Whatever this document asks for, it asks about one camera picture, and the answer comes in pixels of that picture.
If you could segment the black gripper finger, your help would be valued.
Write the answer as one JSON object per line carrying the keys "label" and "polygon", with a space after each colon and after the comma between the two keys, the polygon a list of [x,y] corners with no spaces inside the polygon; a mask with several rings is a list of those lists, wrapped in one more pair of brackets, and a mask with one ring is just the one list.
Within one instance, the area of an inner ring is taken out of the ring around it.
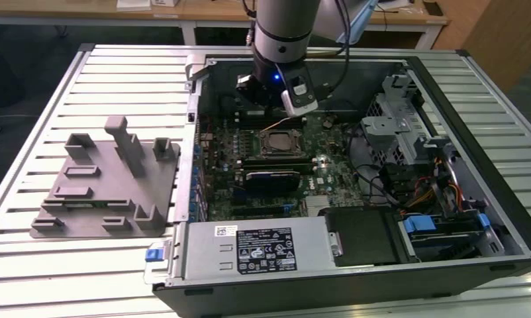
{"label": "black gripper finger", "polygon": [[271,88],[260,83],[252,75],[239,75],[236,79],[236,92],[253,105],[271,106]]}

